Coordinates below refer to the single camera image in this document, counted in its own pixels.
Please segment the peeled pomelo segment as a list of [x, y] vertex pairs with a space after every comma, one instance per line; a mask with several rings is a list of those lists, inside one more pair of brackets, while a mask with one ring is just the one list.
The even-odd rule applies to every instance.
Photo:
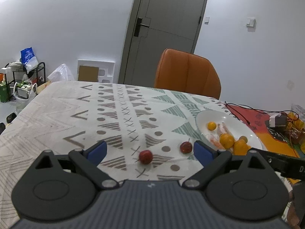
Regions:
[[208, 140], [210, 143], [212, 143], [212, 145], [214, 145], [215, 147], [219, 148], [219, 149], [223, 149], [222, 144], [219, 142], [218, 138], [216, 138], [214, 135], [210, 134], [208, 136]]
[[224, 122], [217, 124], [217, 134], [218, 134], [219, 139], [220, 139], [221, 135], [223, 135], [223, 134], [228, 134], [228, 135], [232, 136], [232, 133], [229, 131], [228, 127], [226, 126], [226, 124]]

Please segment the large orange mandarin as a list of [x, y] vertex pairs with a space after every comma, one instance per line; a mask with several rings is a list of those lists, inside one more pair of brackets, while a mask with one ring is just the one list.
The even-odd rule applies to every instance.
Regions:
[[230, 136], [228, 134], [221, 135], [219, 142], [222, 144], [222, 146], [225, 149], [230, 149], [234, 146], [235, 139], [233, 136]]

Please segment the small orange kumquat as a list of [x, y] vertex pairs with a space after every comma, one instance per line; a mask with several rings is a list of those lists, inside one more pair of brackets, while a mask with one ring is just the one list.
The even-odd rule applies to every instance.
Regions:
[[209, 131], [214, 131], [217, 128], [217, 124], [215, 122], [209, 122], [207, 123], [207, 129]]

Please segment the green yellow round fruit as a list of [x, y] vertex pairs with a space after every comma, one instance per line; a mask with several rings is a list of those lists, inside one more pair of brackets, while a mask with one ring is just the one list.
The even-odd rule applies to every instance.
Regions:
[[243, 140], [245, 143], [247, 143], [247, 142], [248, 142], [248, 139], [247, 139], [247, 137], [246, 137], [246, 136], [241, 136], [239, 139], [240, 139], [240, 140]]

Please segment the red crabapple with stem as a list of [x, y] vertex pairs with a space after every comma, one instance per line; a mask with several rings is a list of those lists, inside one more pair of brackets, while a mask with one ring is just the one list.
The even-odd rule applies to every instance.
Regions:
[[183, 154], [189, 154], [193, 151], [193, 146], [192, 143], [190, 142], [190, 140], [182, 142], [180, 147], [180, 152]]

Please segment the red orange cat mat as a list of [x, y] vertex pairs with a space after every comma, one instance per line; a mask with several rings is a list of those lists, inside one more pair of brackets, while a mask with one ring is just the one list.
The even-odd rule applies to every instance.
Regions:
[[[225, 102], [224, 105], [258, 136], [268, 151], [304, 159], [304, 142], [301, 145], [291, 143], [284, 132], [285, 127], [269, 127], [269, 117], [275, 112], [254, 109], [231, 102]], [[292, 111], [279, 111], [286, 116], [289, 112]]]

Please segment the white enamel bowl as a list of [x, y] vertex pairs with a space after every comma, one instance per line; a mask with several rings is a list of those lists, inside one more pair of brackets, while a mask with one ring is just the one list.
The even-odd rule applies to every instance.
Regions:
[[218, 149], [237, 156], [246, 155], [250, 148], [263, 149], [256, 134], [243, 122], [223, 112], [201, 111], [195, 118], [203, 137]]

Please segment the dark red small apple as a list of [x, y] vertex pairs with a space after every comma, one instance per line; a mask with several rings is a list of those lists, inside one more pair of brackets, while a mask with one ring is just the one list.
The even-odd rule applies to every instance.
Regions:
[[153, 161], [153, 154], [150, 150], [143, 150], [139, 153], [139, 161], [141, 164], [148, 165]]

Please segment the patterned white tablecloth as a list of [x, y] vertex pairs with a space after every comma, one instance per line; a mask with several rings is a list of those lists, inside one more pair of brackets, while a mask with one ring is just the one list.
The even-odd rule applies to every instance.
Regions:
[[[217, 99], [122, 84], [55, 82], [38, 94], [1, 134], [1, 228], [18, 219], [15, 184], [44, 150], [57, 155], [107, 143], [99, 168], [115, 180], [184, 181], [201, 169], [180, 145], [202, 139], [195, 117], [226, 112]], [[139, 153], [150, 150], [144, 165]]]

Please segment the white shopping bag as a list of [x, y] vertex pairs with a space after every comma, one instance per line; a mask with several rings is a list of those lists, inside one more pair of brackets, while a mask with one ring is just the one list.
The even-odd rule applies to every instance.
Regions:
[[15, 83], [13, 88], [13, 96], [18, 105], [28, 105], [37, 95], [37, 84]]

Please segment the clear plastic bag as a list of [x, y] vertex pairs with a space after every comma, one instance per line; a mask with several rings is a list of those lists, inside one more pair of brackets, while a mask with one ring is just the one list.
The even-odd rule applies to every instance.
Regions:
[[66, 64], [58, 66], [48, 77], [51, 82], [74, 81], [75, 78]]

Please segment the orange leather chair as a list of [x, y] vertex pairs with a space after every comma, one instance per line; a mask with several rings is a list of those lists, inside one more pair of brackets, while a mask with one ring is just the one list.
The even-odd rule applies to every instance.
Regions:
[[161, 54], [154, 87], [216, 99], [221, 95], [221, 82], [211, 62], [175, 49]]

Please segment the black metal rack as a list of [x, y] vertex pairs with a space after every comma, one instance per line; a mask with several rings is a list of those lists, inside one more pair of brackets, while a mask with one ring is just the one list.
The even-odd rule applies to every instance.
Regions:
[[4, 71], [6, 73], [4, 74], [3, 81], [7, 86], [7, 90], [10, 88], [11, 91], [15, 83], [31, 81], [31, 83], [37, 83], [37, 85], [40, 86], [47, 81], [45, 62], [38, 63], [38, 65], [29, 72], [21, 62], [8, 63], [4, 67]]

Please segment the blue white plastic bag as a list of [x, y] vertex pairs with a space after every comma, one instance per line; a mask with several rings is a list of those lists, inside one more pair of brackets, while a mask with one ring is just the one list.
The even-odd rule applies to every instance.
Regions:
[[26, 69], [27, 73], [34, 70], [38, 66], [39, 63], [32, 47], [23, 49], [21, 51], [21, 63]]

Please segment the white wall switch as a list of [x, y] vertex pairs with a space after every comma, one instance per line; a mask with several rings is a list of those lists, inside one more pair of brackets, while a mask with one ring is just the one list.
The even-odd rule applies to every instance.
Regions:
[[247, 18], [246, 19], [246, 26], [253, 28], [255, 26], [256, 19], [255, 18]]

